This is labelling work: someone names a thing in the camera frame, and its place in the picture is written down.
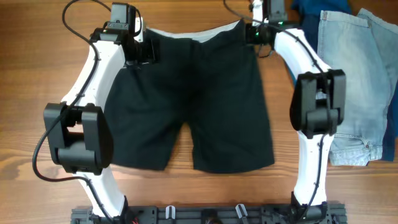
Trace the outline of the black shorts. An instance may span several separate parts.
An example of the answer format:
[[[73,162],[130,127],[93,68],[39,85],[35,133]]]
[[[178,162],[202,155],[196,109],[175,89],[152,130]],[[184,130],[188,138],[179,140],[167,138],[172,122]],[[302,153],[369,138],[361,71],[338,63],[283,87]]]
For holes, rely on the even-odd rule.
[[[274,163],[257,57],[244,31],[236,21],[194,33],[146,32],[158,41],[160,60],[120,69],[106,100],[113,164],[164,170],[183,124],[196,170],[227,174]]]

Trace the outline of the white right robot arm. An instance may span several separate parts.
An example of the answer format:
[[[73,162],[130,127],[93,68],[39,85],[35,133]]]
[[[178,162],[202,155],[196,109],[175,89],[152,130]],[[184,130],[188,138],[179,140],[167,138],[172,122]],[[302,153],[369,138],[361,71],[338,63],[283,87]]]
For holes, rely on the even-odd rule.
[[[336,223],[326,199],[328,154],[344,119],[346,76],[323,62],[293,24],[246,24],[246,42],[269,45],[290,70],[290,122],[299,140],[298,177],[288,205],[269,205],[267,223]]]

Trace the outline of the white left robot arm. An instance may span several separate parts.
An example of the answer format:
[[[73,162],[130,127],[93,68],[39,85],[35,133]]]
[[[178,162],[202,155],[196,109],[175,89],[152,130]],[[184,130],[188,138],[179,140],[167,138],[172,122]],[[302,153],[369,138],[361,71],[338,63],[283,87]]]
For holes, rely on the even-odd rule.
[[[93,223],[126,223],[127,200],[113,177],[113,137],[104,108],[116,75],[126,65],[157,62],[158,40],[128,30],[97,28],[88,40],[89,56],[72,89],[44,109],[53,163],[78,180],[93,208]]]

